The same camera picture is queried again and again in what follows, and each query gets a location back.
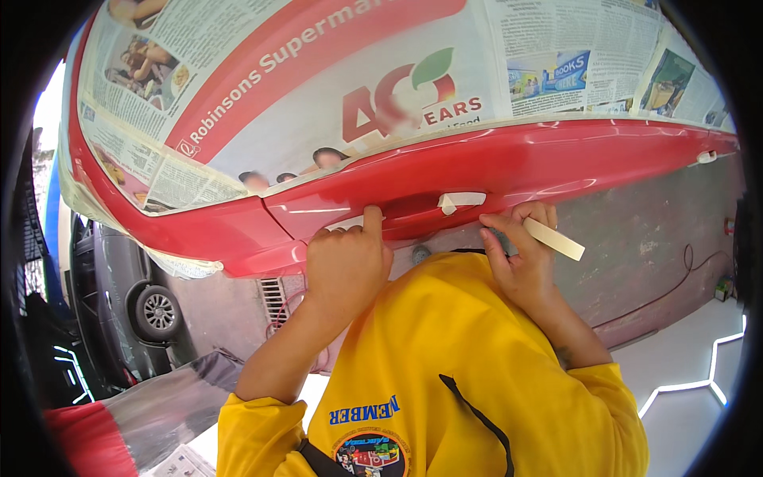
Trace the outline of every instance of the car door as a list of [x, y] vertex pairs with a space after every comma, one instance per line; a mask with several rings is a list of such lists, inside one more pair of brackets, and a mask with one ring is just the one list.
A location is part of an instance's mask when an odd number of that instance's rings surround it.
[[295, 239], [353, 224], [376, 204], [385, 216], [384, 238], [412, 240], [522, 201], [558, 201], [664, 174], [695, 163], [708, 147], [707, 130], [682, 124], [522, 124], [389, 150], [264, 201]]

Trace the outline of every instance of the car wheel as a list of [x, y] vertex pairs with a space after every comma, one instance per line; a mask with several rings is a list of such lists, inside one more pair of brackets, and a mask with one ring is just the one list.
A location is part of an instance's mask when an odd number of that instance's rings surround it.
[[175, 336], [183, 322], [178, 299], [161, 285], [148, 286], [138, 295], [135, 317], [141, 333], [157, 342]]

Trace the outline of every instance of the masking tape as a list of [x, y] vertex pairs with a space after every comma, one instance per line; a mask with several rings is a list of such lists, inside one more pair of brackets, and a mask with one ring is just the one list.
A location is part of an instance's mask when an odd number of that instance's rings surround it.
[[557, 252], [562, 253], [573, 260], [580, 261], [580, 258], [583, 256], [585, 247], [581, 244], [532, 218], [526, 218], [522, 222], [522, 226], [525, 227], [525, 230], [530, 232], [530, 235], [536, 240], [545, 243]]

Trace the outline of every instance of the black strap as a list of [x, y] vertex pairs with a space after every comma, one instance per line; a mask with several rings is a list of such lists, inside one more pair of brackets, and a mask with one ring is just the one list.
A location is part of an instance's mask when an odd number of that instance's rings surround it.
[[339, 465], [336, 460], [319, 451], [307, 438], [299, 443], [297, 451], [307, 460], [307, 464], [318, 477], [347, 477], [349, 474], [349, 471]]
[[439, 375], [439, 379], [443, 382], [444, 385], [448, 386], [448, 389], [450, 389], [450, 391], [456, 396], [457, 399], [465, 402], [466, 405], [469, 406], [469, 409], [472, 410], [472, 413], [477, 417], [477, 419], [479, 419], [486, 428], [490, 429], [501, 442], [501, 444], [504, 445], [504, 449], [506, 450], [506, 477], [512, 477], [514, 475], [514, 463], [511, 461], [509, 438], [506, 437], [506, 434], [501, 429], [499, 429], [498, 426], [493, 424], [490, 419], [485, 417], [485, 415], [482, 414], [479, 409], [475, 408], [469, 404], [469, 401], [464, 399], [464, 397], [461, 395], [461, 392], [459, 391], [459, 388], [456, 386], [455, 379], [443, 374]]
[[[459, 401], [463, 401], [467, 406], [469, 406], [469, 409], [477, 417], [477, 419], [479, 419], [486, 428], [495, 434], [501, 444], [503, 444], [504, 449], [506, 450], [506, 477], [513, 477], [514, 463], [511, 461], [509, 438], [506, 436], [506, 434], [501, 429], [499, 429], [498, 426], [493, 424], [490, 419], [485, 417], [485, 415], [482, 414], [479, 409], [475, 408], [469, 403], [469, 401], [464, 399], [464, 397], [461, 395], [461, 392], [459, 391], [458, 386], [456, 386], [455, 379], [443, 374], [439, 375], [439, 379], [445, 386], [448, 387], [448, 389], [450, 389], [450, 391]], [[304, 459], [307, 461], [307, 464], [311, 469], [313, 469], [313, 472], [315, 472], [315, 475], [318, 477], [346, 477], [349, 474], [348, 470], [342, 467], [336, 460], [319, 451], [316, 446], [307, 440], [307, 438], [303, 439], [299, 443], [297, 451], [302, 454]]]

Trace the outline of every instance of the shirt logo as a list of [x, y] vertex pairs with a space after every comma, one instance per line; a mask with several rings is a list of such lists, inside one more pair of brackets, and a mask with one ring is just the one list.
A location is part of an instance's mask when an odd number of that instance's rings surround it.
[[356, 408], [337, 409], [329, 411], [329, 425], [344, 424], [346, 422], [368, 421], [370, 419], [389, 419], [400, 410], [397, 395], [392, 395], [389, 402], [384, 404], [371, 404]]

